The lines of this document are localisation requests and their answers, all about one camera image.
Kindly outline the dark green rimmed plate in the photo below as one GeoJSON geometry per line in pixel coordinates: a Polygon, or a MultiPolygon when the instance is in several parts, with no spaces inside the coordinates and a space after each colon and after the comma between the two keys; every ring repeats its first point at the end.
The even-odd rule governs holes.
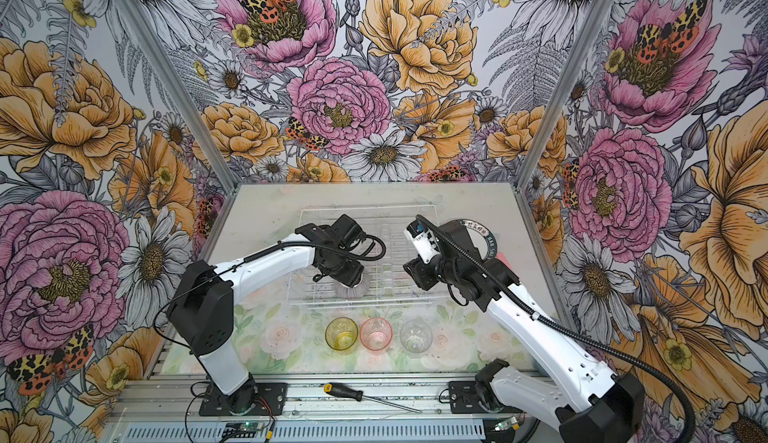
{"type": "Polygon", "coordinates": [[[479,251],[484,260],[495,258],[498,255],[498,241],[487,226],[476,220],[466,218],[460,219],[459,223],[467,229],[473,243],[483,241],[479,246],[479,251]]]}

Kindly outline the clear glass cup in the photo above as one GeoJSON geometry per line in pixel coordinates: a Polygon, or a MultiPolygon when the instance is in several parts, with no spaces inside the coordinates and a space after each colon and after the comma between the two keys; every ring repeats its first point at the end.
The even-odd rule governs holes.
{"type": "Polygon", "coordinates": [[[400,330],[400,342],[410,354],[425,353],[433,343],[433,331],[429,323],[422,318],[407,321],[400,330]]]}

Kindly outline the amber glass cup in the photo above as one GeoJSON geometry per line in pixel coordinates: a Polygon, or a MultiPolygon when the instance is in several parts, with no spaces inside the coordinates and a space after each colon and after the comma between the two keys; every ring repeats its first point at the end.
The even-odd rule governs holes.
{"type": "Polygon", "coordinates": [[[334,351],[351,349],[358,339],[358,326],[348,317],[333,319],[326,327],[324,337],[326,344],[334,351]]]}

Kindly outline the pink glass cup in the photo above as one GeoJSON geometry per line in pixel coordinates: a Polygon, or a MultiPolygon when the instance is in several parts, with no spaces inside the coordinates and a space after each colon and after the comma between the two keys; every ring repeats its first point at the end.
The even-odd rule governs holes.
{"type": "Polygon", "coordinates": [[[367,319],[360,328],[359,340],[369,351],[386,350],[392,341],[393,329],[388,320],[381,317],[367,319]]]}

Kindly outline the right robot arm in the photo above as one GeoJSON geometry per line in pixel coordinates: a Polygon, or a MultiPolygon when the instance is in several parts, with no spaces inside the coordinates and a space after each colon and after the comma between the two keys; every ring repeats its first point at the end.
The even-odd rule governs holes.
{"type": "Polygon", "coordinates": [[[640,429],[645,389],[619,376],[573,338],[554,329],[519,277],[497,259],[483,259],[468,229],[454,220],[440,227],[423,217],[405,229],[418,255],[404,269],[429,290],[456,288],[505,326],[549,379],[530,377],[496,359],[475,375],[480,406],[516,408],[558,431],[565,442],[627,442],[640,429]]]}

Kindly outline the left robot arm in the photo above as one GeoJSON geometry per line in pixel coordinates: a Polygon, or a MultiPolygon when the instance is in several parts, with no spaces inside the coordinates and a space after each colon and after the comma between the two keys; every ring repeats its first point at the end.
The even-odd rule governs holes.
{"type": "Polygon", "coordinates": [[[189,264],[173,297],[160,310],[213,387],[234,413],[256,402],[257,389],[234,346],[235,307],[262,287],[313,268],[345,288],[364,279],[364,264],[383,258],[386,245],[343,214],[330,225],[309,223],[275,244],[231,261],[189,264]]]}

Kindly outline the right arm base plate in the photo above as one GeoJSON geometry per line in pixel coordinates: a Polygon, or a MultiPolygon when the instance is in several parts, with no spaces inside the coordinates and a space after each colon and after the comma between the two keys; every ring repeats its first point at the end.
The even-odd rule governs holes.
{"type": "Polygon", "coordinates": [[[512,413],[513,407],[502,405],[490,390],[477,381],[450,381],[448,405],[452,414],[499,414],[512,413]]]}

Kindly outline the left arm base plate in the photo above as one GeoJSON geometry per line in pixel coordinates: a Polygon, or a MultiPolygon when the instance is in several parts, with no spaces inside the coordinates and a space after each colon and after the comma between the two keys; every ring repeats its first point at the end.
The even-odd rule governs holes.
{"type": "Polygon", "coordinates": [[[247,381],[232,395],[222,393],[214,383],[206,388],[198,410],[200,416],[280,416],[288,385],[247,381]]]}

